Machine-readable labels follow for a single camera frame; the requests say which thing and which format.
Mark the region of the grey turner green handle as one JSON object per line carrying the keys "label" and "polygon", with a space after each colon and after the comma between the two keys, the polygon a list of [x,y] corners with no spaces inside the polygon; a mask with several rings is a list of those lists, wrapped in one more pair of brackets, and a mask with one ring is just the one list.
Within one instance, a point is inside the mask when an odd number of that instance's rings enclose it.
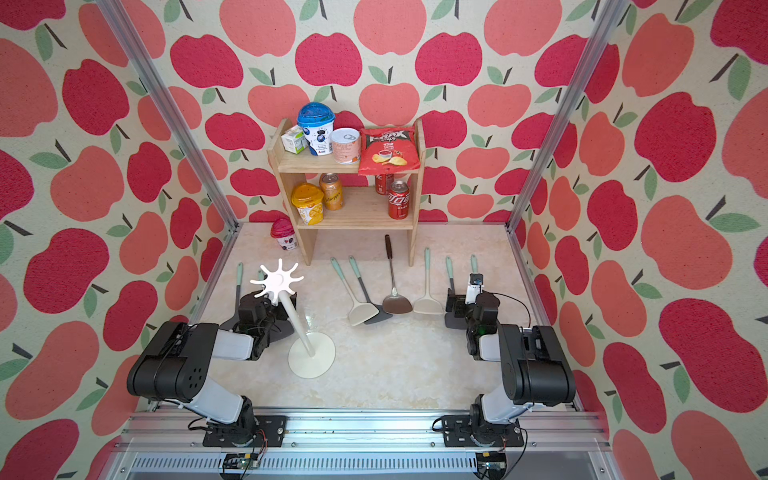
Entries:
{"label": "grey turner green handle", "polygon": [[467,327],[467,304],[465,296],[456,292],[453,273],[453,262],[450,256],[446,259],[446,269],[449,278],[449,288],[445,305],[444,322],[449,329],[465,330]]}

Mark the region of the cream spoon green handle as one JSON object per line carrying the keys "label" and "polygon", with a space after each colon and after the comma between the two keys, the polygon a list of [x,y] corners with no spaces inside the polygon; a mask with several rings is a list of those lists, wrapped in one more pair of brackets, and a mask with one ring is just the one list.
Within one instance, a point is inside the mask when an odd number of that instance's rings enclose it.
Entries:
{"label": "cream spoon green handle", "polygon": [[431,295],[431,251],[429,247],[424,249],[425,267],[425,292],[424,295],[413,302],[413,311],[420,315],[442,315],[443,305]]}

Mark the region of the steel spoon dark wooden handle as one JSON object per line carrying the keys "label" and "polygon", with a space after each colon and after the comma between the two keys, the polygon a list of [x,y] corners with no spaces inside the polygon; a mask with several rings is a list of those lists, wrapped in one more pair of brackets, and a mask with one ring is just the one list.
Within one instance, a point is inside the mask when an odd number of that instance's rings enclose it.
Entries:
{"label": "steel spoon dark wooden handle", "polygon": [[393,251],[390,235],[385,235],[386,255],[389,262],[389,271],[391,279],[391,293],[383,299],[382,307],[386,313],[392,315],[408,314],[413,311],[411,302],[398,292],[393,266]]}

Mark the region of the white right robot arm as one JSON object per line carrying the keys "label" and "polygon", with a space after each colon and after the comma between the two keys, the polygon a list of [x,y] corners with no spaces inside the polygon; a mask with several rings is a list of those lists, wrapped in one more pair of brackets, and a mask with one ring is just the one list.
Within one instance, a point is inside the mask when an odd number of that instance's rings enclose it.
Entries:
{"label": "white right robot arm", "polygon": [[500,300],[487,291],[474,296],[448,291],[446,313],[466,327],[468,353],[476,361],[497,363],[501,384],[478,395],[466,413],[445,415],[433,424],[447,447],[522,446],[523,414],[536,406],[571,403],[576,396],[574,374],[554,329],[503,324],[499,307]]}

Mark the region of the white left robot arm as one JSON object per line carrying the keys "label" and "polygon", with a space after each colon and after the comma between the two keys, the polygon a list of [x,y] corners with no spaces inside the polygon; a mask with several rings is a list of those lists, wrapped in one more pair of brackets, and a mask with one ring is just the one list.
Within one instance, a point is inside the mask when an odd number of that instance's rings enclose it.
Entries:
{"label": "white left robot arm", "polygon": [[211,378],[209,367],[214,359],[256,361],[272,340],[294,332],[282,304],[254,294],[242,297],[235,316],[221,325],[167,321],[131,367],[127,390],[203,418],[205,447],[280,447],[287,418],[255,415],[251,400]]}

